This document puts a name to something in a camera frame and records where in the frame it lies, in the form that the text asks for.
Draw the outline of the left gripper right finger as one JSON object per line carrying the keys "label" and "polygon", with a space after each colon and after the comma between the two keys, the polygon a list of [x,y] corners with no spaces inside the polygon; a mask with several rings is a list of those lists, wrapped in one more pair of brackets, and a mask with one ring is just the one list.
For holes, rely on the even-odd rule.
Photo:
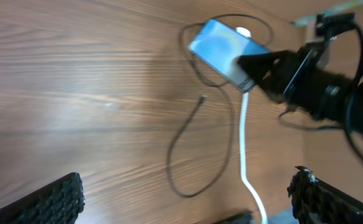
{"label": "left gripper right finger", "polygon": [[295,219],[303,223],[363,224],[363,203],[297,167],[287,188]]}

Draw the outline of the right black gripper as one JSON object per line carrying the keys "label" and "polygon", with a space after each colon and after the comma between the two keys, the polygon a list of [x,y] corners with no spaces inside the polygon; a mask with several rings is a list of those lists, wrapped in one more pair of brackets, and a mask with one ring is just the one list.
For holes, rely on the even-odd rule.
{"label": "right black gripper", "polygon": [[318,62],[325,52],[323,48],[304,46],[296,52],[243,55],[237,64],[271,101],[287,101],[315,120],[342,121],[353,79],[320,68]]}

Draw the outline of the blue Galaxy smartphone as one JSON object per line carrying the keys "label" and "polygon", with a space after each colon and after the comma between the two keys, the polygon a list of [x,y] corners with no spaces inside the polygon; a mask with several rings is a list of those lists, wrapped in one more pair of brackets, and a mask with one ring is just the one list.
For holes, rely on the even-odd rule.
{"label": "blue Galaxy smartphone", "polygon": [[249,92],[255,82],[237,65],[238,59],[270,51],[217,19],[204,24],[188,49],[242,92]]}

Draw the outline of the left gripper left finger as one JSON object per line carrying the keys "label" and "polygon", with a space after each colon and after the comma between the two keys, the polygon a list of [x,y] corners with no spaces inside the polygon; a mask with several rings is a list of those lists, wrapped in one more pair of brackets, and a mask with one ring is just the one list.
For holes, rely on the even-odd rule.
{"label": "left gripper left finger", "polygon": [[0,224],[75,223],[85,206],[80,174],[60,179],[0,208]]}

